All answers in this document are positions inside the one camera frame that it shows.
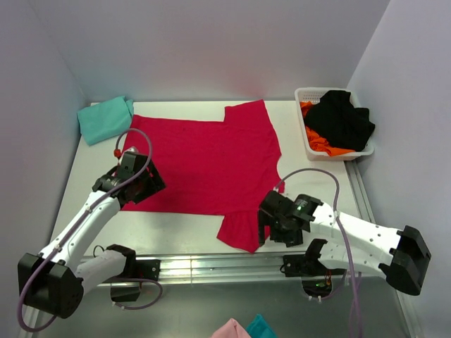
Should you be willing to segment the red t-shirt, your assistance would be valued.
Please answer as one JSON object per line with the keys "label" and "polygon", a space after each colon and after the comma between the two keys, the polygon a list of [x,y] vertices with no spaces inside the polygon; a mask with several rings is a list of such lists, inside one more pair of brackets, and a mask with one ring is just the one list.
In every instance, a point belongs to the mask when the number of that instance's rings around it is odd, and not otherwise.
{"label": "red t-shirt", "polygon": [[125,211],[221,215],[217,239],[259,248],[257,210],[280,182],[281,157],[264,101],[227,106],[221,122],[135,115],[131,126],[150,138],[166,188]]}

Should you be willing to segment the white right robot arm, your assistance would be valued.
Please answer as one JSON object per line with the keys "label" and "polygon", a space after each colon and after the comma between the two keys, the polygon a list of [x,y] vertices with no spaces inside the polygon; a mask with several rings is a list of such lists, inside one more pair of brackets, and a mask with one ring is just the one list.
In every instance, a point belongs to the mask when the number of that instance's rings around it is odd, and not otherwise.
{"label": "white right robot arm", "polygon": [[295,200],[270,191],[259,205],[258,238],[286,247],[299,246],[312,234],[307,250],[283,259],[288,277],[316,277],[327,272],[362,273],[383,278],[404,294],[421,293],[431,252],[420,231],[376,225],[334,211],[319,199],[300,194]]}

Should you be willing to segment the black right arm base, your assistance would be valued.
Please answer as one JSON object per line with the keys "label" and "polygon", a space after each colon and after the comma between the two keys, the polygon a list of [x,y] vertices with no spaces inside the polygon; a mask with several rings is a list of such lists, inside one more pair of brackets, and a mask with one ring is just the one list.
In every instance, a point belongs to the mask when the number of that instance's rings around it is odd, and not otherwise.
{"label": "black right arm base", "polygon": [[285,277],[300,277],[302,288],[308,297],[322,299],[333,294],[334,287],[343,286],[347,271],[328,269],[318,261],[309,260],[305,254],[282,256],[279,270]]}

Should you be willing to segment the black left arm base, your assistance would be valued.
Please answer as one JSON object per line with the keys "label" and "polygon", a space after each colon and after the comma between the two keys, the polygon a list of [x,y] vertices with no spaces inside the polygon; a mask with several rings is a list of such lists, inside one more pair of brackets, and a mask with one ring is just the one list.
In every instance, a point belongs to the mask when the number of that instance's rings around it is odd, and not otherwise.
{"label": "black left arm base", "polygon": [[160,267],[161,261],[158,259],[137,260],[130,275],[110,278],[107,282],[111,284],[111,300],[116,303],[136,302],[142,294],[144,283],[159,281]]}

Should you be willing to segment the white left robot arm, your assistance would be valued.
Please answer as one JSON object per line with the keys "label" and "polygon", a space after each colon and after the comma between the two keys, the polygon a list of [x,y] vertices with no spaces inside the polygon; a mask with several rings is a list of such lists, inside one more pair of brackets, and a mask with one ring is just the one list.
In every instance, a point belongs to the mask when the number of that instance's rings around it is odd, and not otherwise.
{"label": "white left robot arm", "polygon": [[84,295],[110,279],[136,278],[134,250],[112,244],[98,256],[84,254],[103,227],[128,204],[165,188],[148,156],[125,151],[118,165],[96,180],[86,202],[66,228],[39,253],[18,262],[18,309],[30,306],[58,318],[70,317]]}

